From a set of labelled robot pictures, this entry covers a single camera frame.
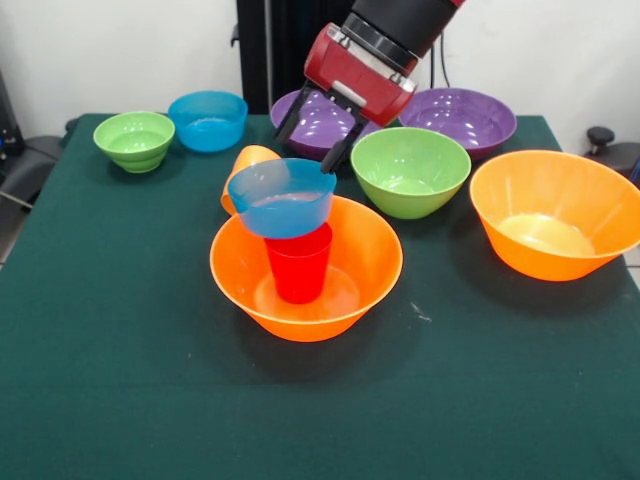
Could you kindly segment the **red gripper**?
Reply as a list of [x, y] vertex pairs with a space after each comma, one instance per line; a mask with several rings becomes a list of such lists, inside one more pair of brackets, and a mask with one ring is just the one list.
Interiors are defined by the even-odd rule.
[[[334, 23], [316, 37], [304, 64], [304, 75], [316, 88], [354, 105], [361, 116], [379, 126], [391, 123], [416, 92], [417, 84], [358, 44]], [[313, 85], [304, 83], [275, 132], [286, 143], [300, 121], [300, 111]], [[325, 155], [320, 170], [334, 173], [349, 155], [366, 123], [357, 121], [346, 137]]]

